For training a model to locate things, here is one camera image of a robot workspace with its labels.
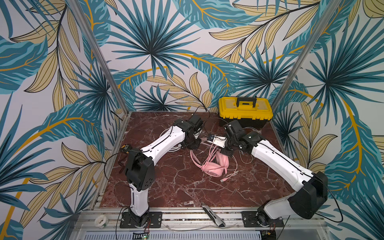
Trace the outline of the pink headphones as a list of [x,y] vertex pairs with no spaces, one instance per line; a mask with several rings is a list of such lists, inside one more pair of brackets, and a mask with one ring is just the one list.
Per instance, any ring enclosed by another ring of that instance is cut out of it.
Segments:
[[206,144],[209,148],[207,158],[201,162],[195,155],[193,150],[190,150],[190,157],[193,163],[204,173],[211,177],[221,177],[223,173],[227,174],[230,165],[229,157],[222,154],[219,148],[214,144]]

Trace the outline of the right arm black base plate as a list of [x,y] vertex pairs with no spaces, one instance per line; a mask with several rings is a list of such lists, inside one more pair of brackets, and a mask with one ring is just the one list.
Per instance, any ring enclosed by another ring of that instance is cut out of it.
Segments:
[[241,212],[242,221],[245,228],[255,227],[283,227],[282,218],[271,219],[266,214],[258,211],[243,211]]

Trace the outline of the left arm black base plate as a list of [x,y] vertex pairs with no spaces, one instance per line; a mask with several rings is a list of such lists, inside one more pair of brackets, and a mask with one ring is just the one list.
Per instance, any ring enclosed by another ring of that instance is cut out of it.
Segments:
[[162,212],[146,212],[138,217],[134,213],[124,212],[120,222],[121,229],[133,229],[149,227],[150,229],[159,229],[162,225]]

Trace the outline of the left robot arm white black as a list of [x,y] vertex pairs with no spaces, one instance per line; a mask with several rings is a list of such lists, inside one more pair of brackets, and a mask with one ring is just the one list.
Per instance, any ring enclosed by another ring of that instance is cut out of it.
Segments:
[[201,144],[199,135],[203,129],[203,120],[192,115],[188,120],[178,119],[173,125],[146,147],[131,149],[126,162],[126,176],[131,188],[130,210],[142,217],[149,210],[148,189],[155,181],[155,166],[158,161],[173,148],[181,145],[196,150]]

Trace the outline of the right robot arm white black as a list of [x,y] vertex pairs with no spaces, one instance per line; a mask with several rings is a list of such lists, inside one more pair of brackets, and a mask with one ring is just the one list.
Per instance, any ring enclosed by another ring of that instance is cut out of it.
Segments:
[[298,215],[311,219],[328,199],[328,178],[322,172],[314,173],[291,160],[276,149],[258,132],[247,133],[237,120],[224,125],[226,151],[241,150],[261,160],[279,174],[294,193],[277,200],[270,200],[257,210],[257,220],[262,226],[270,225],[280,217]]

